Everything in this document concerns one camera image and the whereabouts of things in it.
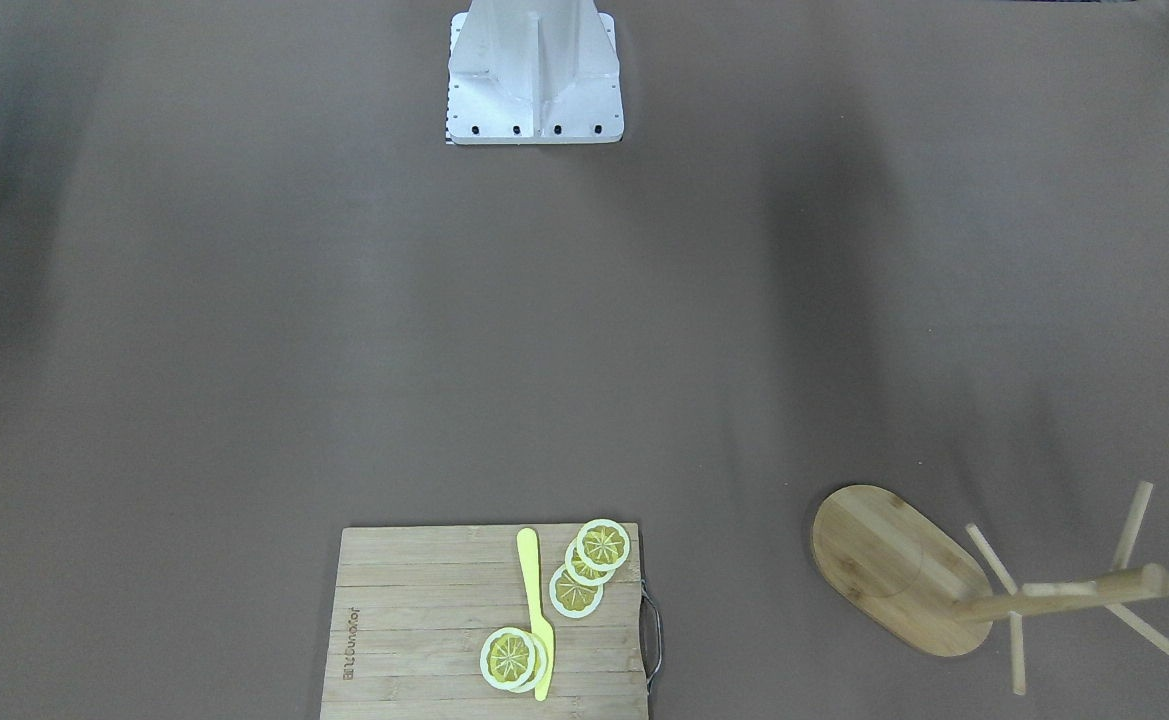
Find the wooden cup rack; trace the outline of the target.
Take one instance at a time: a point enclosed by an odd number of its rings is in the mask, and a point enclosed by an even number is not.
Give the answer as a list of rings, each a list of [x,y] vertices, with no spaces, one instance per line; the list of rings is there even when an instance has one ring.
[[[1169,596],[1164,566],[1133,566],[1154,484],[1137,483],[1111,569],[1075,582],[1019,583],[976,524],[976,551],[890,489],[855,484],[819,503],[811,527],[814,565],[841,597],[919,652],[959,657],[1009,628],[1014,694],[1028,692],[1024,619],[1105,609],[1169,657],[1169,637],[1133,612],[1133,603]]]

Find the lemon slice middle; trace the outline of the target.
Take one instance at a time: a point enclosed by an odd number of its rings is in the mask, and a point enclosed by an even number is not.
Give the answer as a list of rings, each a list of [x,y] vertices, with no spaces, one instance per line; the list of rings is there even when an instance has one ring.
[[[583,556],[577,551],[577,542],[574,541],[565,552],[565,574],[580,586],[599,587],[610,582],[615,569],[601,572],[584,562]]]

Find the yellow plastic knife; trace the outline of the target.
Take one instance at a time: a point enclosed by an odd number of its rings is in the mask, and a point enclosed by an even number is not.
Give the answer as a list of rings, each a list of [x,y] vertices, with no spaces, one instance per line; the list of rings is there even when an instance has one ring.
[[[546,648],[546,659],[544,659],[544,674],[534,685],[533,692],[537,702],[547,700],[553,671],[555,671],[556,638],[555,629],[544,615],[542,610],[542,568],[540,568],[540,542],[537,529],[524,527],[517,529],[516,534],[517,559],[519,559],[523,583],[526,593],[526,605],[530,611],[530,628],[537,639]]]

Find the lemon slice under front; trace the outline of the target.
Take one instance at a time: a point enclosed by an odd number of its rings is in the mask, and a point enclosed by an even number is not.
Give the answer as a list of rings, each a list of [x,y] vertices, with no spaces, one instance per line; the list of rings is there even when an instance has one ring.
[[[524,683],[516,685],[514,688],[510,688],[510,692],[516,694],[523,694],[534,691],[540,680],[547,673],[549,653],[548,648],[544,644],[542,639],[535,634],[528,634],[530,641],[532,641],[532,648],[534,650],[534,665],[532,669],[532,674],[528,676]]]

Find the bamboo cutting board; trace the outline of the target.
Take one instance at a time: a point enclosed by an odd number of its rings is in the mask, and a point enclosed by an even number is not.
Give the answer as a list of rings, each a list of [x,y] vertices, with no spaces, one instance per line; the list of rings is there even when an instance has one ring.
[[[546,697],[494,688],[489,634],[530,632],[519,524],[343,529],[321,691],[323,719],[646,719],[657,619],[645,603],[639,528],[597,610],[555,629]]]

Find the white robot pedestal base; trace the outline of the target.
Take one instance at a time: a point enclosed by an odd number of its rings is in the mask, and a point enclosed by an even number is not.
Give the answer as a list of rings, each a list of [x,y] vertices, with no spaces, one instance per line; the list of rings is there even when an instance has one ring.
[[[473,1],[450,22],[444,138],[459,146],[616,143],[615,19],[593,1]]]

